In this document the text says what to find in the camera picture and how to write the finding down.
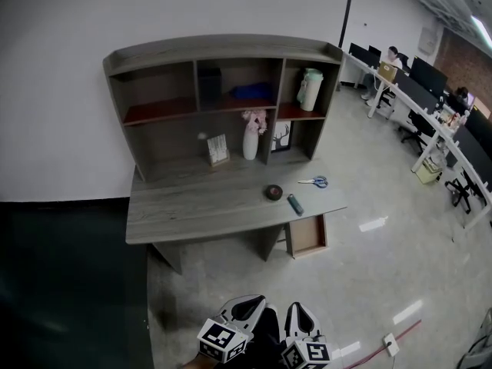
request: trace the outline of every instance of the framed deer picture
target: framed deer picture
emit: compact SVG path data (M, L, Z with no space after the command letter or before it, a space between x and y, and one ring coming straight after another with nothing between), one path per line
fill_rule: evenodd
M271 143L272 153L275 151L287 151L292 142L292 121L277 121L275 124L274 140Z

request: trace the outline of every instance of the white wall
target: white wall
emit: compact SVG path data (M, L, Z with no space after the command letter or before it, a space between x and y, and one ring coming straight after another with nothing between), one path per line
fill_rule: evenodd
M0 201L129 195L134 164L101 65L113 50L212 33L337 45L346 3L0 0Z
M423 27L435 29L438 36L431 56L418 50ZM386 55L387 49L394 45L408 56L408 65L411 66L415 55L433 65L443 30L443 25L417 0L352 0L342 48L348 52L352 42L364 48L372 45ZM359 70L347 65L341 81L353 82L358 75Z

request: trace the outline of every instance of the gray floor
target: gray floor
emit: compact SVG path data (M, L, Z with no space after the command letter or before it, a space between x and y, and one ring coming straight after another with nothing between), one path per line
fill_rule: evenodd
M264 294L283 325L293 301L322 321L331 343L358 350L341 358L346 367L401 333L396 368L452 368L466 352L492 305L492 229L488 219L465 240L451 235L467 218L453 208L444 183L423 186L410 171L417 156L401 144L390 121L367 118L367 107L350 89L338 92L318 156L332 184L342 187L349 208L326 217L330 248L292 260L276 251L268 263L241 240L193 244L184 253L184 275L151 255L149 320L155 367L168 369L192 358L205 318L226 300ZM472 215L480 207L472 204ZM360 224L387 218L361 232ZM414 302L416 313L394 324ZM384 352L366 368L391 368Z

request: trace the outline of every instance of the desk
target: desk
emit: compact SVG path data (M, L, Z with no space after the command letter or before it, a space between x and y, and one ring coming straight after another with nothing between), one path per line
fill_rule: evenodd
M285 224L347 207L344 193L330 180L321 160L307 162L295 148L282 153L273 154L268 166L240 155L215 168L196 158L189 163L165 163L158 172L161 179L133 184L126 242L154 244L181 272L181 245L254 231L254 236L261 236L260 254L267 260ZM327 188L298 184L318 175L327 177ZM270 201L263 194L272 184L284 190L280 201ZM290 193L304 209L301 218L287 201Z
M361 68L363 71L374 74L375 70L369 68L366 64L364 64L362 61L359 61L356 59L354 56L349 55L348 53L344 52L344 57L346 58L346 61L350 62L351 64L356 65L357 67ZM467 160L467 158L464 156L463 152L458 148L457 144L454 142L453 138L451 138L447 131L443 129L443 127L440 125L439 121L435 119L432 115L428 115L425 110L423 110L414 100L410 98L409 95L401 91L396 85L386 81L384 78L382 78L379 75L376 75L377 78L381 79L381 85L380 88L378 89L378 95L379 98L381 97L381 93L383 92L384 84L386 84L387 87L396 95L396 98L400 101L402 101L407 107L409 107L413 112L418 113L419 115L424 116L425 120L432 126L432 128L435 130L434 136L430 139L430 141L427 143L427 147L424 149L422 152L422 155L417 159L415 162L414 166L411 168L412 172L416 172L417 169L422 165L424 159L429 155L431 150L434 148L436 145L437 141L439 140L439 137L443 138L447 148L450 150L450 152L454 155L454 157L458 160L458 162L461 164L461 166L464 168L464 170L468 173L470 178L475 181L482 192L482 194L485 197L485 201L487 202L487 205L485 206L484 209L482 209L477 215L474 216L474 218L468 222L462 231L460 231L459 235L466 235L468 231L470 231L481 218L484 218L489 211L492 209L492 194L487 190L488 182L483 182L480 178L480 175L475 171L473 165ZM367 114L369 118L372 117L374 114L374 111L376 110L377 107L377 102L374 103L374 105L371 107L371 110Z

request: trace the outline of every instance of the open drawer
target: open drawer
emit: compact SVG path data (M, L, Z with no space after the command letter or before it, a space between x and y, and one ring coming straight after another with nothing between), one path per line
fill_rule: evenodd
M293 258L326 249L324 216L320 214L286 224L285 240L287 252Z

